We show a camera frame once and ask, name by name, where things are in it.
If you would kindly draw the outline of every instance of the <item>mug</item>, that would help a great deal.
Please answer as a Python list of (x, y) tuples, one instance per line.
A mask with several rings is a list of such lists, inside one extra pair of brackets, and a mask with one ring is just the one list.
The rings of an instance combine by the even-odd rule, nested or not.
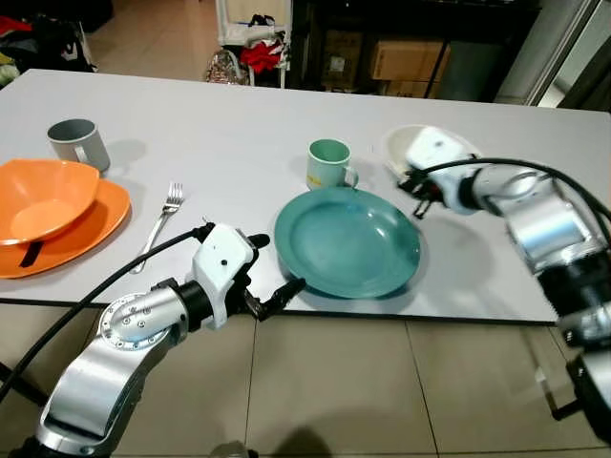
[(83, 162), (104, 172), (111, 165), (97, 126), (88, 119), (67, 119), (52, 125), (47, 131), (59, 158)]
[(346, 172), (352, 175), (351, 186), (356, 187), (359, 182), (359, 174), (352, 167), (348, 167), (349, 161), (350, 149), (341, 141), (330, 138), (316, 140), (309, 145), (305, 176), (307, 187), (314, 190), (344, 186)]

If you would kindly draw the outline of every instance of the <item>black cable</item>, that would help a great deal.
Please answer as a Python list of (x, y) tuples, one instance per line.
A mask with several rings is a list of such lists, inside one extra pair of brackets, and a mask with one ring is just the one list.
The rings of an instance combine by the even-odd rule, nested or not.
[(569, 187), (573, 188), (579, 196), (583, 199), (585, 204), (594, 214), (594, 218), (597, 222), (597, 225), (604, 236), (607, 247), (611, 247), (611, 235), (609, 234), (609, 229), (605, 222), (602, 220), (600, 215), (603, 215), (609, 222), (611, 222), (611, 211), (597, 198), (595, 198), (592, 193), (590, 193), (587, 189), (585, 189), (581, 184), (579, 184), (576, 180), (564, 174), (560, 170), (554, 169), (552, 167), (548, 167), (546, 165), (537, 164), (535, 162), (530, 162), (528, 160), (522, 159), (504, 159), (504, 158), (475, 158), (475, 159), (464, 159), (464, 160), (455, 160), (452, 162), (446, 162), (443, 164), (433, 165), (432, 167), (423, 169), (419, 171), (424, 175), (428, 175), (432, 172), (436, 172), (437, 170), (443, 170), (450, 167), (458, 167), (460, 165), (473, 165), (473, 164), (501, 164), (501, 165), (515, 165), (520, 167), (528, 167), (535, 170), (540, 170), (541, 172), (545, 172), (551, 177), (555, 177), (560, 181), (566, 183)]
[(13, 387), (14, 383), (18, 380), (19, 376), (23, 373), (23, 371), (28, 367), (28, 364), (34, 359), (34, 357), (38, 354), (38, 352), (66, 325), (68, 324), (83, 308), (85, 308), (91, 301), (93, 301), (99, 294), (101, 294), (106, 288), (108, 288), (115, 281), (120, 279), (122, 276), (127, 274), (134, 267), (139, 265), (141, 262), (148, 260), (153, 257), (157, 253), (169, 248), (177, 243), (190, 239), (192, 237), (199, 239), (202, 241), (205, 239), (205, 236), (212, 230), (214, 224), (209, 223), (202, 227), (196, 227), (191, 229), (188, 232), (180, 234), (179, 236), (174, 237), (173, 239), (169, 239), (166, 242), (162, 243), (155, 248), (152, 248), (149, 252), (144, 253), (143, 255), (138, 256), (134, 260), (129, 261), (123, 267), (115, 271), (110, 277), (108, 277), (105, 281), (100, 283), (91, 293), (85, 296), (79, 303), (75, 304), (70, 310), (68, 310), (62, 317), (57, 320), (47, 331), (36, 341), (32, 347), (26, 352), (26, 354), (21, 358), (21, 361), (17, 363), (17, 365), (12, 370), (7, 380), (0, 387), (0, 403), (4, 401), (9, 394), (9, 391)]

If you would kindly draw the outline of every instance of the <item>table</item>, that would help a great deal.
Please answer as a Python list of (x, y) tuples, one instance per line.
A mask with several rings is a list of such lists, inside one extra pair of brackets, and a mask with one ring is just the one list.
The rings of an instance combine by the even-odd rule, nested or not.
[[(486, 156), (543, 161), (570, 173), (607, 201), (608, 114), (498, 104), (230, 87), (109, 74), (29, 71), (0, 92), (0, 160), (53, 157), (47, 128), (61, 119), (96, 122), (112, 166), (107, 178), (131, 195), (132, 213), (96, 249), (54, 270), (0, 281), (4, 303), (75, 302), (132, 259), (151, 230), (168, 182), (186, 201), (159, 241), (222, 221), (246, 234), (272, 234), (276, 216), (306, 191), (306, 151), (317, 138), (345, 141), (360, 187), (406, 215), (416, 202), (399, 191), (375, 145), (404, 124), (432, 124), (468, 138)], [(308, 314), (552, 323), (557, 316), (509, 242), (503, 221), (460, 217), (436, 205), (416, 223), (425, 256), (408, 288), (375, 300), (304, 292), (288, 310)], [(99, 298), (182, 281), (198, 243), (149, 260)], [(284, 282), (275, 249), (251, 269), (253, 294), (266, 299)]]

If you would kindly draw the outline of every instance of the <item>tiled floor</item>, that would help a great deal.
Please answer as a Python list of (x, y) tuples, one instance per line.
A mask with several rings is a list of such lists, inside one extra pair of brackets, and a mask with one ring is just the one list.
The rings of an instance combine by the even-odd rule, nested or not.
[(214, 0), (115, 0), (115, 17), (88, 35), (102, 73), (202, 80), (219, 46)]
[[(89, 37), (104, 73), (201, 79), (216, 46), (212, 0), (121, 0)], [(0, 357), (14, 363), (57, 318), (2, 307)], [(84, 343), (85, 313), (29, 377), (50, 389)], [(516, 325), (237, 317), (200, 332), (150, 375), (116, 456), (204, 456), (245, 441), (262, 455), (603, 458), (583, 415), (550, 416), (535, 372), (572, 399), (555, 329)], [(32, 434), (37, 409), (0, 406), (0, 456)]]

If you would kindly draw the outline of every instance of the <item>gray mug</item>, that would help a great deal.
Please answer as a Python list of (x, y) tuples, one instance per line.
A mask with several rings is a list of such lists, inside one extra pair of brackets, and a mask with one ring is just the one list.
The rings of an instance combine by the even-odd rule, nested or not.
[(97, 126), (88, 119), (67, 119), (52, 125), (47, 138), (64, 160), (83, 162), (104, 172), (111, 165)]

